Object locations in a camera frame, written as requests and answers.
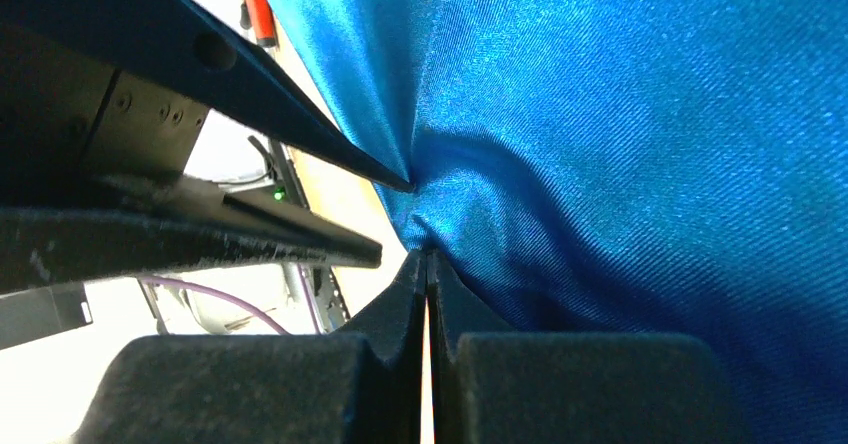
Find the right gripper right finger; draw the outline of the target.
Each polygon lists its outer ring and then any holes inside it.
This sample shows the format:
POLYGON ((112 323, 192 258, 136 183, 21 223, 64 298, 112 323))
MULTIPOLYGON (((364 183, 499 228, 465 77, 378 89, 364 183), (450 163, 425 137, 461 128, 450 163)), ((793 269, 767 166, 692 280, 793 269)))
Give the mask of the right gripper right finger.
POLYGON ((519 332, 427 255, 439 443, 748 443, 724 372, 681 334, 519 332))

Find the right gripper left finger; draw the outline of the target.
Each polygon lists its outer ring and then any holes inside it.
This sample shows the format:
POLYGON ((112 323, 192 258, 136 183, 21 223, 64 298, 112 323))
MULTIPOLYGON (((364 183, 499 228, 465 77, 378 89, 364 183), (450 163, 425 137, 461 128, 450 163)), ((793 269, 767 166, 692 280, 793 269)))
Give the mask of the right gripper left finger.
POLYGON ((325 335, 148 336, 108 367, 79 443, 415 443, 426 260, 325 335))

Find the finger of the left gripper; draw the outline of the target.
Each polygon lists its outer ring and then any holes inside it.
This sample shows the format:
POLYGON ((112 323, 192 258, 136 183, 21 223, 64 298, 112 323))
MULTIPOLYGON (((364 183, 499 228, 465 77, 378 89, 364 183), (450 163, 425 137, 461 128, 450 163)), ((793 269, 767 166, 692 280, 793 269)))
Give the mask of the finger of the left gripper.
POLYGON ((245 263, 380 265, 381 244, 317 217, 329 229, 315 242, 260 191, 155 202, 115 189, 44 189, 1 204, 1 291, 245 263))
POLYGON ((1 0, 1 20, 369 181, 414 188, 342 135, 261 48, 193 0, 1 0))

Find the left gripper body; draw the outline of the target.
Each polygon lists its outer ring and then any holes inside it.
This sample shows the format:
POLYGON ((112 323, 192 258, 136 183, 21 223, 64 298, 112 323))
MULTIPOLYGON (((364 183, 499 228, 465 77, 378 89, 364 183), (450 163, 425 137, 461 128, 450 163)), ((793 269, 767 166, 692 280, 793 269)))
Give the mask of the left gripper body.
POLYGON ((1 27, 1 182, 179 176, 208 107, 30 31, 1 27))

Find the blue cloth napkin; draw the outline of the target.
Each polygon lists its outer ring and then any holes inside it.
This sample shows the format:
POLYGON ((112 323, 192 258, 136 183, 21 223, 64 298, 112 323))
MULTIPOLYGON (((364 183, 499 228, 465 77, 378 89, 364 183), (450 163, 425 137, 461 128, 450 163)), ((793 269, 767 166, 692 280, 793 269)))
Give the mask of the blue cloth napkin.
POLYGON ((847 0, 269 0, 378 193, 530 330, 665 331, 847 439, 847 0))

